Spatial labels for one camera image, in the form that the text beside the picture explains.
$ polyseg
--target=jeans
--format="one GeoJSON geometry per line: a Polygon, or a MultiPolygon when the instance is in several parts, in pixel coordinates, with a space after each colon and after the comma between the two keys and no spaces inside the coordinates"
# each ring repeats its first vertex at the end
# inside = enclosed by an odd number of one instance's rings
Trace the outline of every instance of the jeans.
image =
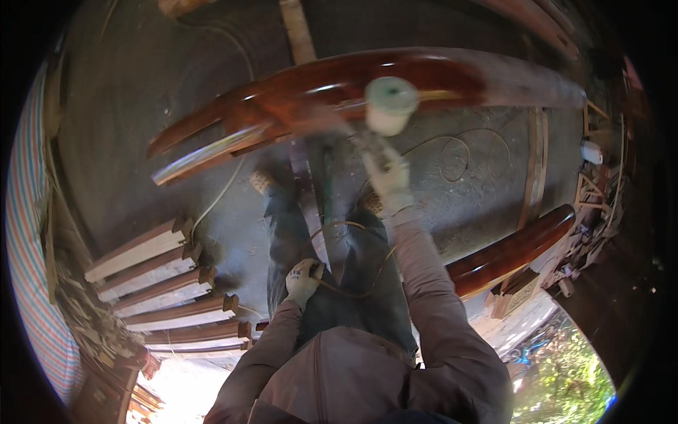
{"type": "MultiPolygon", "coordinates": [[[[271,263],[268,267],[268,315],[287,296],[285,277],[292,267],[304,258],[318,259],[313,245],[308,243],[306,221],[294,196],[277,185],[264,190],[264,217],[271,241],[271,263]]],[[[306,345],[316,334],[333,327],[358,328],[380,336],[414,357],[417,344],[412,336],[410,312],[395,260],[382,221],[366,209],[355,208],[346,220],[365,226],[365,230],[349,225],[341,282],[336,283],[325,270],[323,281],[341,292],[318,286],[308,300],[299,325],[296,351],[306,345]],[[355,298],[354,295],[368,296],[355,298]]]]}

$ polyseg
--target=striped tarp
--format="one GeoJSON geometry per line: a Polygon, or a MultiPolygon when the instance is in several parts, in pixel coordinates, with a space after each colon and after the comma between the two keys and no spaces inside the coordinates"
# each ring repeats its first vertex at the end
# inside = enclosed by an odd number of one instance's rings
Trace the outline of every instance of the striped tarp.
{"type": "Polygon", "coordinates": [[[68,404],[83,380],[77,344],[57,306],[47,297],[40,241],[40,205],[46,190],[43,139],[45,66],[38,72],[21,113],[7,175],[5,236],[9,273],[19,314],[47,379],[68,404]]]}

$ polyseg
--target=dusty floor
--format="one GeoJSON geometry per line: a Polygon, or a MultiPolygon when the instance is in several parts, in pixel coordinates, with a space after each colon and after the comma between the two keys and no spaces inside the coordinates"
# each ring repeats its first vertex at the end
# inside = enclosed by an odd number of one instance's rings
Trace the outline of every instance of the dusty floor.
{"type": "MultiPolygon", "coordinates": [[[[575,80],[585,74],[576,66],[565,69],[538,40],[469,2],[381,5],[388,13],[377,26],[370,22],[376,19],[373,14],[381,13],[378,4],[360,3],[363,14],[354,16],[350,4],[320,3],[306,11],[319,57],[377,47],[442,45],[529,58],[575,80]]],[[[68,99],[58,142],[75,206],[98,254],[177,215],[195,218],[233,173],[237,161],[171,187],[156,187],[151,181],[155,170],[211,140],[209,134],[163,157],[145,159],[149,140],[160,130],[250,80],[245,56],[231,36],[247,52],[255,77],[292,65],[276,1],[220,1],[180,22],[163,16],[156,1],[123,1],[102,32],[107,14],[103,4],[85,2],[66,34],[68,99]]],[[[543,212],[573,200],[581,163],[581,112],[547,113],[543,212]]],[[[463,171],[466,151],[458,142],[451,143],[444,157],[441,151],[449,139],[443,138],[413,150],[407,158],[412,191],[426,215],[424,224],[443,259],[452,261],[516,229],[527,174],[527,109],[416,113],[391,142],[406,152],[445,135],[461,138],[471,152],[468,170],[458,182],[445,182],[439,171],[440,166],[451,179],[463,171]],[[489,132],[464,134],[483,128],[501,134],[508,155],[502,141],[489,132]],[[490,172],[499,178],[493,179],[490,172]]],[[[332,216],[341,219],[353,207],[365,171],[349,143],[323,138],[310,145],[317,150],[322,144],[334,146],[332,216]]],[[[255,166],[267,163],[289,180],[286,149],[279,145],[249,154],[228,193],[196,232],[205,248],[203,259],[217,266],[219,289],[237,293],[242,305],[262,315],[268,240],[262,199],[247,178],[255,166]]],[[[331,250],[333,262],[342,258],[341,231],[330,240],[337,245],[331,250]]]]}

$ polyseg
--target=shoe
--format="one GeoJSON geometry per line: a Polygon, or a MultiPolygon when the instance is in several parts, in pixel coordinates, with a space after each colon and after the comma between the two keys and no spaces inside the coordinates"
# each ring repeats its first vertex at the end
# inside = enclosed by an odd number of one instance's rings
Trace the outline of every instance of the shoe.
{"type": "Polygon", "coordinates": [[[254,170],[250,175],[250,184],[259,194],[264,194],[264,190],[269,185],[277,185],[278,182],[266,171],[254,170]]]}
{"type": "Polygon", "coordinates": [[[370,193],[358,201],[358,207],[367,209],[377,218],[382,218],[384,216],[384,204],[379,198],[377,193],[370,193]]]}

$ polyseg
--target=spray gun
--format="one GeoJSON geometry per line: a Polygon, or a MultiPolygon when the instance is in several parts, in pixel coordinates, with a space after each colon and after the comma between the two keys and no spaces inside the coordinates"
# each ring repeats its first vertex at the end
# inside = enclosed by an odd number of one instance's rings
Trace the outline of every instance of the spray gun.
{"type": "Polygon", "coordinates": [[[365,88],[367,113],[365,121],[368,131],[353,133],[349,140],[360,154],[368,152],[382,172],[388,171],[389,160],[384,154],[382,137],[400,133],[412,113],[419,106],[417,89],[398,77],[382,77],[372,80],[365,88]]]}

